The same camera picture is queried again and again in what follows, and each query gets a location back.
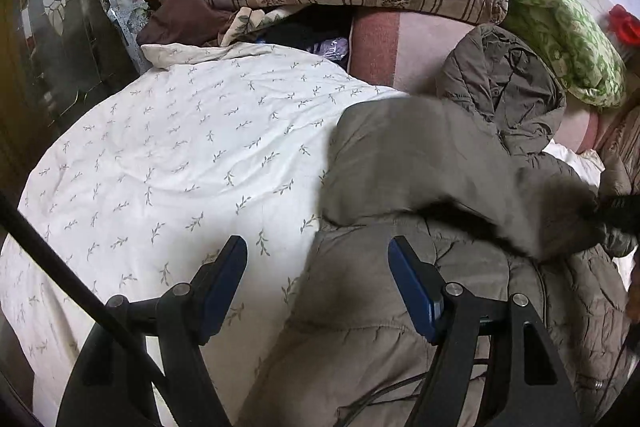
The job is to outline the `wooden glass-door cabinet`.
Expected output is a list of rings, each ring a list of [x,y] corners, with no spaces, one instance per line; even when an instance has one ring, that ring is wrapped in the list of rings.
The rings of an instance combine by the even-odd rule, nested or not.
[[[20,197],[44,151],[137,77],[100,0],[1,0],[1,191]]]

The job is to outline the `cream floral cloth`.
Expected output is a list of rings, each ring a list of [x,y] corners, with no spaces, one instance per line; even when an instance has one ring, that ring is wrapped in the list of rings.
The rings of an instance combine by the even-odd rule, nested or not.
[[[243,6],[230,17],[226,28],[218,32],[218,46],[226,48],[237,41],[253,39],[261,31],[281,23],[303,8],[303,5],[283,5],[265,11]]]

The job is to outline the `striped brown bolster quilt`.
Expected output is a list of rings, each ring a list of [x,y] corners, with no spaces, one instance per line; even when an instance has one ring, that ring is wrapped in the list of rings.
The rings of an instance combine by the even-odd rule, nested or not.
[[[615,127],[601,148],[601,159],[601,196],[639,193],[639,107]]]

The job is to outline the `olive hooded puffer jacket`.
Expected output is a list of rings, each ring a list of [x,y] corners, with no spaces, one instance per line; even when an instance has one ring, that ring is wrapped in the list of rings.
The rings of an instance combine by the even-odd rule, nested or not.
[[[350,106],[332,132],[318,233],[293,310],[260,366],[242,426],[399,426],[435,349],[387,260],[395,236],[473,294],[532,303],[582,425],[620,395],[632,358],[615,259],[637,239],[594,219],[628,194],[618,160],[599,187],[547,152],[566,107],[538,55],[501,27],[470,31],[432,94]]]

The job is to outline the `green white patterned blanket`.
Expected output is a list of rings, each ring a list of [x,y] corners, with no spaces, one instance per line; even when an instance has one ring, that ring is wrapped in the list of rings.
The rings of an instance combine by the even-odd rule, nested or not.
[[[578,0],[509,0],[501,26],[537,53],[582,103],[612,108],[625,101],[625,63]]]

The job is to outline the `red fabric item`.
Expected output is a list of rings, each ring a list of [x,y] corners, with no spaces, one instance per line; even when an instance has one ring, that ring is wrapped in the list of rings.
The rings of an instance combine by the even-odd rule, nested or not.
[[[640,46],[640,20],[623,5],[616,4],[608,12],[608,29],[626,46]]]

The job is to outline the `white leaf-print quilt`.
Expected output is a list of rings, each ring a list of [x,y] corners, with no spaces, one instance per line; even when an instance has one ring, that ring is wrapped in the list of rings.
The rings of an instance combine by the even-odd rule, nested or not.
[[[203,349],[240,413],[290,314],[320,225],[331,132],[351,105],[393,95],[275,44],[146,46],[152,66],[67,130],[32,170],[23,216],[101,300],[163,295],[232,235],[248,262]]]

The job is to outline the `pink quilted pillow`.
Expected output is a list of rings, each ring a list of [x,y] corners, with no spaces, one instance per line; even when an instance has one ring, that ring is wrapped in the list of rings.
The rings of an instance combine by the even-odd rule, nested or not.
[[[361,9],[348,72],[371,86],[457,103],[493,127],[508,150],[533,152],[545,136],[576,153],[602,147],[597,109],[571,96],[531,46],[499,26]]]

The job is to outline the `dark brown garment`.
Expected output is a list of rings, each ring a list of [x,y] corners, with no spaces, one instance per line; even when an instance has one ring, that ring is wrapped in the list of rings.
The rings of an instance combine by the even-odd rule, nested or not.
[[[213,9],[205,0],[144,0],[150,15],[137,44],[216,46],[235,12]]]

